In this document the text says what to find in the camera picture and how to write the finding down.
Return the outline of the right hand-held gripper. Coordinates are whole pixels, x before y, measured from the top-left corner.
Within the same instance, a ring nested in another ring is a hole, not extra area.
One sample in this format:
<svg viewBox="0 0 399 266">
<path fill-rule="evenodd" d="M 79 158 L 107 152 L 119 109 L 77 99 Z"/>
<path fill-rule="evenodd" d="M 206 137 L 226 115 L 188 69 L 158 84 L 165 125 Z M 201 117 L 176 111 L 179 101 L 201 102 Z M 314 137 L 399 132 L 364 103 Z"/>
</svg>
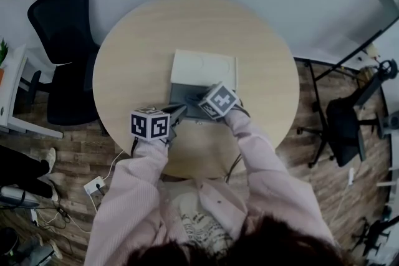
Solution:
<svg viewBox="0 0 399 266">
<path fill-rule="evenodd" d="M 206 93 L 190 95 L 190 100 L 199 102 L 199 108 L 212 120 L 224 117 L 239 102 L 236 93 L 223 82 L 210 86 Z"/>
</svg>

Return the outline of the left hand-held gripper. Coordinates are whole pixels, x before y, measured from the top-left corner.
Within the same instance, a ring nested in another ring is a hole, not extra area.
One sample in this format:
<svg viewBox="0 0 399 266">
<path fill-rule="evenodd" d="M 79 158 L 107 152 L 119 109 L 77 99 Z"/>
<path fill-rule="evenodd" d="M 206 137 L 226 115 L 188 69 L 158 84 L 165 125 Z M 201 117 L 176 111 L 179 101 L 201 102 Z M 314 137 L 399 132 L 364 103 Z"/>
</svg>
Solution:
<svg viewBox="0 0 399 266">
<path fill-rule="evenodd" d="M 185 104 L 171 104 L 161 110 L 139 108 L 130 112 L 130 134 L 143 141 L 162 140 L 171 143 L 176 134 L 173 125 L 185 118 Z"/>
</svg>

